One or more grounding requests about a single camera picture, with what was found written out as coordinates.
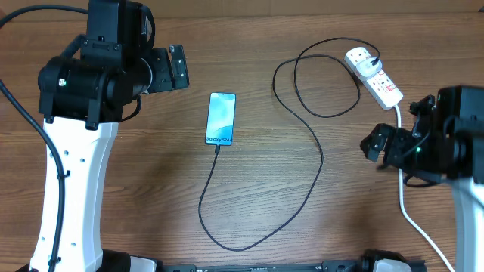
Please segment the blue Galaxy smartphone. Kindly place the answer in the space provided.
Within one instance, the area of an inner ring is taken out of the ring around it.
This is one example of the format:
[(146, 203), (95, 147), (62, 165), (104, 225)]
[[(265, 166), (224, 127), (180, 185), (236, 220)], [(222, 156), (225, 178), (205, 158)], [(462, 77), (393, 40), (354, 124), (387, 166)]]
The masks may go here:
[(205, 143), (231, 146), (234, 135), (236, 94), (213, 92), (209, 97)]

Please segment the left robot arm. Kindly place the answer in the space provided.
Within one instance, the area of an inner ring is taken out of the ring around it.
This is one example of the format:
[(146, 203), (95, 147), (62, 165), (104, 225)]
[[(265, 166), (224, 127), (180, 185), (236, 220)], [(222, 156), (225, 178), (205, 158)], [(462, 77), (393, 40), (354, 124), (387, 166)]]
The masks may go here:
[(101, 245), (110, 151), (123, 109), (145, 94), (187, 88), (183, 47), (154, 44), (148, 6), (91, 1), (87, 30), (40, 70), (35, 124), (46, 144), (42, 221), (28, 271), (159, 271), (160, 261)]

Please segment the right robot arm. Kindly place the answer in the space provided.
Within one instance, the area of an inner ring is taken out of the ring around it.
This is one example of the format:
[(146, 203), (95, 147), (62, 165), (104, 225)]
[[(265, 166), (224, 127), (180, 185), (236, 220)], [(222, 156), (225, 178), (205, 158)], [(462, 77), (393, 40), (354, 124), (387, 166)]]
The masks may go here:
[(456, 85), (411, 103), (412, 130), (384, 123), (361, 141), (371, 161), (381, 158), (422, 180), (422, 187), (447, 184), (456, 213), (457, 271), (483, 269), (483, 89)]

